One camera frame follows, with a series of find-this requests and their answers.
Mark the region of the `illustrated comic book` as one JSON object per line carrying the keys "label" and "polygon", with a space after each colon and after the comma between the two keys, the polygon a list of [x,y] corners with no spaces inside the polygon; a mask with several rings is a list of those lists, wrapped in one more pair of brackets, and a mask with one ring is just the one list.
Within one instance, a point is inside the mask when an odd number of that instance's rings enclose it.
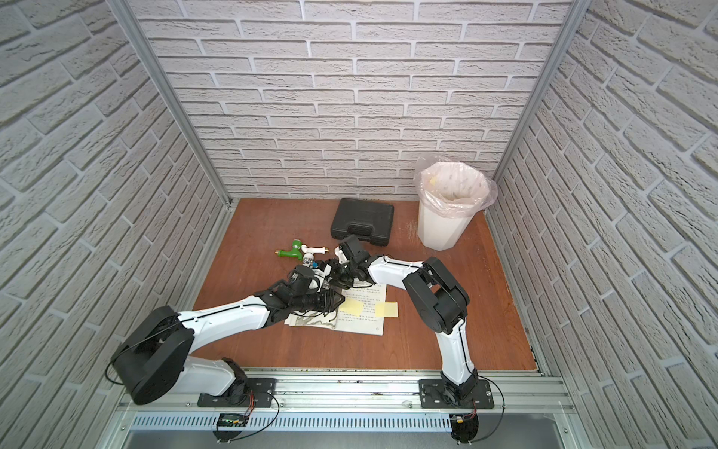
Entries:
{"label": "illustrated comic book", "polygon": [[377,313],[377,307],[381,307],[386,301],[386,285],[369,285],[364,282],[357,288],[343,290],[341,293],[345,300],[338,310],[329,314],[292,314],[284,324],[288,327],[317,327],[346,333],[383,335],[384,317]]}

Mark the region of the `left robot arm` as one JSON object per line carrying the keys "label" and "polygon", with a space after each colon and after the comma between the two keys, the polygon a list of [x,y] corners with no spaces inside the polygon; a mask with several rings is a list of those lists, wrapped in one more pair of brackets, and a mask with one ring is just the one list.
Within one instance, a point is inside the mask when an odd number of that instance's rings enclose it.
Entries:
{"label": "left robot arm", "polygon": [[188,312],[155,309],[118,347],[110,368],[136,405],[166,394],[192,394],[199,396],[201,406],[239,406],[251,398],[244,370],[230,358],[207,360],[194,352],[235,334],[280,324],[291,314],[331,314],[344,300],[323,275],[299,265],[288,279],[233,303]]}

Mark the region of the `yellow sticky note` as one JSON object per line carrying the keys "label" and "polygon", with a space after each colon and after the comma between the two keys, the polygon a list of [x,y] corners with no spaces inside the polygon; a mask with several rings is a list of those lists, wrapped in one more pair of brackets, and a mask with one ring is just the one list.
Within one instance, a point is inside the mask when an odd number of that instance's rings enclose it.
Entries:
{"label": "yellow sticky note", "polygon": [[344,303],[340,305],[340,311],[343,314],[349,314],[352,316],[360,316],[364,310],[364,303],[356,299],[345,299]]}
{"label": "yellow sticky note", "polygon": [[398,304],[396,302],[380,302],[375,307],[377,318],[398,318]]}

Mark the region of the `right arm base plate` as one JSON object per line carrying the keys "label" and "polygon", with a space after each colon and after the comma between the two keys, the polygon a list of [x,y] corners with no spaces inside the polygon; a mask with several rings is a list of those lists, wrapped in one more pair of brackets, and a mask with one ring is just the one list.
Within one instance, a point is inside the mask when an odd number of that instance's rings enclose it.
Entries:
{"label": "right arm base plate", "polygon": [[495,408],[491,387],[484,379],[469,379],[459,387],[444,379],[422,379],[418,381],[418,387],[423,409]]}

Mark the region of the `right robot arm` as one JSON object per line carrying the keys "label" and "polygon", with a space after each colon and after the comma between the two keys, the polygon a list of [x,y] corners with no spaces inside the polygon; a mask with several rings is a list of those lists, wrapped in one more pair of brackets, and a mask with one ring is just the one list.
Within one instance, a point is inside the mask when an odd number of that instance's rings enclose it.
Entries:
{"label": "right robot arm", "polygon": [[446,390],[458,400],[469,396],[479,381],[467,343],[469,295],[439,259],[408,262],[371,256],[357,237],[350,236],[326,263],[329,284],[342,289],[359,281],[406,291],[424,324],[436,333]]}

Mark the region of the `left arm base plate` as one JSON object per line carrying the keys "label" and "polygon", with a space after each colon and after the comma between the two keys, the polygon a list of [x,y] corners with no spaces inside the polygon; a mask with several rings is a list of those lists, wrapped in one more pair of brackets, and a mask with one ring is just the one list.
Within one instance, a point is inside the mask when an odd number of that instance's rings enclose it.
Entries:
{"label": "left arm base plate", "polygon": [[197,401],[200,408],[260,408],[269,409],[274,403],[275,378],[249,378],[236,380],[220,396],[201,393]]}

